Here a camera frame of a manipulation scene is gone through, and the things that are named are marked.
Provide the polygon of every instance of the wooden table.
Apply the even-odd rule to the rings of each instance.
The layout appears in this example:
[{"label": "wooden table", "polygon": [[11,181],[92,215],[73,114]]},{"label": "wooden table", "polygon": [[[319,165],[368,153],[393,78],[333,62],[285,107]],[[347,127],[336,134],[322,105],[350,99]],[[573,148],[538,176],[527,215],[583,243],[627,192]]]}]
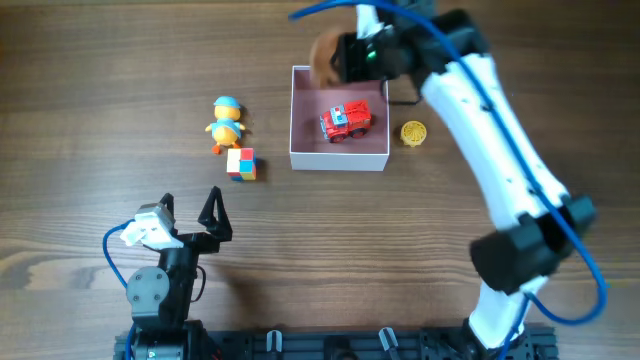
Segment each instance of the wooden table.
[{"label": "wooden table", "polygon": [[[640,356],[640,42],[635,0],[441,1],[469,9],[493,45],[511,104],[546,164],[600,218],[586,243],[610,282],[595,323],[560,327],[563,359]],[[460,324],[480,283],[470,241],[492,231],[480,190],[424,104],[393,108],[382,173],[293,172],[291,66],[350,10],[297,24],[308,3],[31,7],[0,10],[0,358],[110,358],[130,306],[101,239],[165,192],[177,227],[197,231],[213,185],[234,239],[206,256],[191,317],[210,330]],[[414,96],[407,81],[394,98]],[[245,144],[265,160],[232,183],[204,128],[212,102],[249,109]],[[110,244],[128,278],[154,253]],[[566,261],[541,294],[577,316],[594,301],[585,265]],[[529,321],[546,321],[532,311]]]}]

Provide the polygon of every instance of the yellow duck toy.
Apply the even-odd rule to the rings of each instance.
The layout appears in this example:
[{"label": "yellow duck toy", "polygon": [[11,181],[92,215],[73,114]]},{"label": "yellow duck toy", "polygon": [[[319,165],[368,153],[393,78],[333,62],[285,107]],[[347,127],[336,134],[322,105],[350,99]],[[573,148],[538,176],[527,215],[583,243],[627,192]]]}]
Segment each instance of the yellow duck toy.
[{"label": "yellow duck toy", "polygon": [[211,151],[220,155],[220,145],[240,148],[236,141],[242,138],[240,130],[246,130],[244,125],[236,123],[240,119],[240,104],[230,96],[221,96],[213,105],[217,121],[205,129],[205,131],[211,131],[211,136],[216,141]]}]

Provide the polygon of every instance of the colorful puzzle cube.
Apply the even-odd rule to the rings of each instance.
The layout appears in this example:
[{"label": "colorful puzzle cube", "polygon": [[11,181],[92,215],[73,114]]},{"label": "colorful puzzle cube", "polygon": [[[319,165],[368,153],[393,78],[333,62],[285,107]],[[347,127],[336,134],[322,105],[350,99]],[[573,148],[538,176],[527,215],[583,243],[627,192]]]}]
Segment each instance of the colorful puzzle cube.
[{"label": "colorful puzzle cube", "polygon": [[256,179],[256,154],[252,148],[227,150],[227,174],[233,181]]}]

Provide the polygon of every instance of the box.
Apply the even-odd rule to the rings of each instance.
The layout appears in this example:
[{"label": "box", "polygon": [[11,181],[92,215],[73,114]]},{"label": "box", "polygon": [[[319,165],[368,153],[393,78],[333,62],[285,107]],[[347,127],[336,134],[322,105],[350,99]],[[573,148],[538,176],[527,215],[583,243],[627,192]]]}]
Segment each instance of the box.
[{"label": "box", "polygon": [[[363,99],[371,110],[371,129],[362,138],[329,143],[320,127],[320,115],[336,105]],[[317,89],[311,83],[309,66],[294,66],[289,154],[293,170],[384,170],[389,159],[389,105],[380,95],[380,82]]]}]

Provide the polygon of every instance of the red toy fire truck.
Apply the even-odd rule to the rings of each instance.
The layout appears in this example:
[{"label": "red toy fire truck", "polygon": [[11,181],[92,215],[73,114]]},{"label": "red toy fire truck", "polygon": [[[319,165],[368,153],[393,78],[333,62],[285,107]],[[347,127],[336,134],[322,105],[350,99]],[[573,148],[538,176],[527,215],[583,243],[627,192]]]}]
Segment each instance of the red toy fire truck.
[{"label": "red toy fire truck", "polygon": [[371,127],[371,112],[367,100],[350,101],[335,106],[320,116],[324,138],[332,143],[342,142],[347,136],[360,138]]}]

